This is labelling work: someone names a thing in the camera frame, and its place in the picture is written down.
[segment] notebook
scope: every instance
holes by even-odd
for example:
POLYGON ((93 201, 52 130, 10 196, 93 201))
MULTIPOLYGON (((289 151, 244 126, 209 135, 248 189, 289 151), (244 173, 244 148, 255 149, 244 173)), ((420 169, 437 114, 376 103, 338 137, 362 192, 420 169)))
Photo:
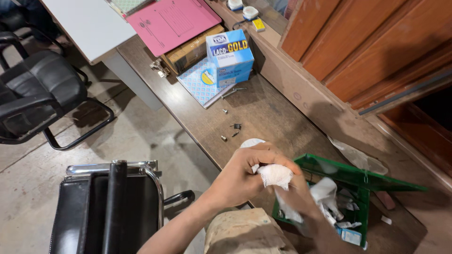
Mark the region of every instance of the notebook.
POLYGON ((139 9, 155 0, 105 0, 123 18, 133 14, 139 9))
POLYGON ((185 89, 203 106, 208 108, 235 84, 217 88, 213 82, 206 82, 205 72, 209 70, 207 57, 177 77, 185 89))
POLYGON ((126 17, 154 56, 160 56, 207 29, 221 18, 203 0, 161 0, 126 17))

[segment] toa logo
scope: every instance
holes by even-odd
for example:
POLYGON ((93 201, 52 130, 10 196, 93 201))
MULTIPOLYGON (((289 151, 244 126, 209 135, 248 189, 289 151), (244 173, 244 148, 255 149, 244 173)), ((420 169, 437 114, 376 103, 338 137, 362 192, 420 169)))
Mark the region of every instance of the toa logo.
POLYGON ((218 35, 218 36, 215 36, 214 38, 212 38, 213 39, 213 42, 214 43, 223 43, 223 42, 225 42, 226 41, 226 36, 224 36, 224 35, 218 35))

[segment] yellow box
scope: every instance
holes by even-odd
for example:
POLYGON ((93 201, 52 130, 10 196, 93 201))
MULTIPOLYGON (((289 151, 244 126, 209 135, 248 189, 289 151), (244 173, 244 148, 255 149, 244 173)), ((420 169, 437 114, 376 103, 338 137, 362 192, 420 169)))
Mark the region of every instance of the yellow box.
POLYGON ((265 30, 265 26, 264 26, 264 24, 262 23, 262 20, 261 20, 261 19, 255 19, 255 20, 253 20, 253 25, 254 25, 254 28, 256 29, 256 31, 258 31, 258 32, 264 31, 264 30, 265 30))
POLYGON ((206 57, 206 36, 224 31, 225 29, 221 25, 216 25, 179 47, 161 55, 161 57, 177 75, 180 75, 206 57))

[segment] concrete floor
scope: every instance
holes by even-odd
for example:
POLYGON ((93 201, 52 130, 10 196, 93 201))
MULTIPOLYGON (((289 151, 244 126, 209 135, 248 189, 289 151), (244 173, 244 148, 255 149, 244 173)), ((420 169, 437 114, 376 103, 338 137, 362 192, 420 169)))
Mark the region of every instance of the concrete floor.
MULTIPOLYGON (((5 55, 12 64, 20 60, 12 49, 5 55)), ((219 174, 165 108, 152 111, 102 63, 90 66, 75 49, 68 60, 93 82, 89 96, 107 104, 117 118, 70 151, 52 149, 42 134, 21 145, 0 145, 0 253, 48 252, 58 187, 68 165, 158 160, 165 197, 188 189, 199 197, 219 174)), ((65 145, 105 118, 104 111, 82 105, 51 129, 65 145)), ((201 253, 204 236, 202 230, 186 253, 201 253)))

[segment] black office chair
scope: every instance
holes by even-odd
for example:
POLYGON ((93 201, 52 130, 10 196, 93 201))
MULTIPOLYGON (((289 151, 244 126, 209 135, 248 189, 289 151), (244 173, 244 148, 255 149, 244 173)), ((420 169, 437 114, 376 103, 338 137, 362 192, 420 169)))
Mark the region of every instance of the black office chair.
POLYGON ((87 97, 88 76, 50 50, 31 56, 12 32, 0 32, 0 43, 14 45, 24 59, 0 75, 0 144, 17 145, 44 131, 56 150, 68 150, 113 121, 113 111, 87 97), (83 102, 94 102, 109 118, 67 146, 61 147, 49 126, 83 102))
POLYGON ((60 184, 49 254, 130 254, 163 227, 164 206, 195 199, 186 190, 164 199, 157 161, 69 166, 60 184))
MULTIPOLYGON (((40 30, 38 27, 36 27, 33 24, 29 23, 28 18, 28 12, 25 7, 18 6, 17 8, 12 9, 8 13, 4 15, 0 15, 0 32, 15 32, 21 28, 32 28, 38 31, 40 34, 42 34, 45 38, 47 38, 50 42, 57 45, 58 48, 61 50, 61 55, 66 56, 66 52, 63 48, 63 46, 57 42, 55 39, 48 36, 45 32, 40 30)), ((30 37, 32 34, 31 32, 24 33, 19 38, 25 39, 27 37, 30 37)), ((2 66, 3 70, 9 69, 9 64, 5 59, 5 56, 3 55, 3 51, 9 46, 9 44, 0 43, 0 65, 2 66)))

